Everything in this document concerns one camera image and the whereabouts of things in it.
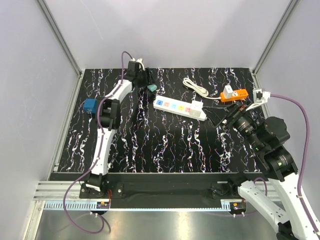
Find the teal plug adapter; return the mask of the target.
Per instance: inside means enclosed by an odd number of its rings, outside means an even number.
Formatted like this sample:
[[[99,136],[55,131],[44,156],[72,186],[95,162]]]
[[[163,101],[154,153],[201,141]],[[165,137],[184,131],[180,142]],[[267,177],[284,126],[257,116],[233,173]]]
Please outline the teal plug adapter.
[[[154,92],[157,90],[157,86],[155,84],[150,84],[147,86],[148,90]]]

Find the white grey plug adapter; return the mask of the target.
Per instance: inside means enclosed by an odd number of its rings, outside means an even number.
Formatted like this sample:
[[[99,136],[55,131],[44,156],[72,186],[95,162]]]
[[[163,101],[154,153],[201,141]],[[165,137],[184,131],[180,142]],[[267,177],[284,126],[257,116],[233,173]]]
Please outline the white grey plug adapter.
[[[193,100],[190,105],[189,114],[193,117],[200,117],[202,113],[203,103],[201,101]]]

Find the white charger adapter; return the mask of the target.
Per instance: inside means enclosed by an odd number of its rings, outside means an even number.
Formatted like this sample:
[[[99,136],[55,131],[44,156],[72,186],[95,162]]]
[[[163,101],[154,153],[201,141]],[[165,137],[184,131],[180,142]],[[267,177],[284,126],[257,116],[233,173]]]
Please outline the white charger adapter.
[[[225,99],[230,99],[233,96],[233,89],[230,85],[225,85],[223,89],[223,97]]]

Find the white multicolour power strip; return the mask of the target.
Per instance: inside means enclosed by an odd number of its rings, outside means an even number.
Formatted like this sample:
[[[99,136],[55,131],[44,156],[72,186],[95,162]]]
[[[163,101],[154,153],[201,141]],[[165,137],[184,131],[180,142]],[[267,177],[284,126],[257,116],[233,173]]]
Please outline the white multicolour power strip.
[[[173,98],[157,95],[153,101],[153,107],[157,110],[164,112],[176,114],[179,116],[187,117],[190,119],[205,121],[207,119],[206,114],[203,112],[200,117],[190,115],[190,106],[192,102],[186,102],[181,100],[176,100]]]

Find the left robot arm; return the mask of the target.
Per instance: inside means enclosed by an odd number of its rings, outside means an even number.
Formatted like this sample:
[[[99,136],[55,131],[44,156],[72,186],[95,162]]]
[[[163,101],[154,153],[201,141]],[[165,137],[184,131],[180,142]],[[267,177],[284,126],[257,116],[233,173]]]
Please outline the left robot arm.
[[[92,164],[85,181],[90,192],[97,198],[103,198],[108,193],[104,179],[108,174],[108,158],[111,143],[116,130],[121,123],[121,103],[134,87],[145,88],[153,85],[150,70],[142,63],[128,67],[123,79],[119,80],[109,94],[102,98],[87,98],[84,110],[95,118],[97,124],[97,141]]]

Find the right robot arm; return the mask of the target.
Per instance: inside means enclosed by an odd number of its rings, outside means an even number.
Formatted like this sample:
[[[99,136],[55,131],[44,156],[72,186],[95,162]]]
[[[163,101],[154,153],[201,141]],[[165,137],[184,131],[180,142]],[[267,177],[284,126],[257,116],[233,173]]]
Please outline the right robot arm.
[[[260,172],[274,187],[284,208],[261,193],[243,173],[228,180],[228,195],[250,203],[272,226],[277,239],[318,240],[320,221],[303,195],[302,171],[284,147],[290,138],[287,125],[283,119],[274,116],[263,121],[253,119],[249,108],[244,103],[235,102],[227,106],[204,106],[202,110],[215,127],[234,128],[250,144]],[[214,109],[224,111],[225,115],[219,117]]]

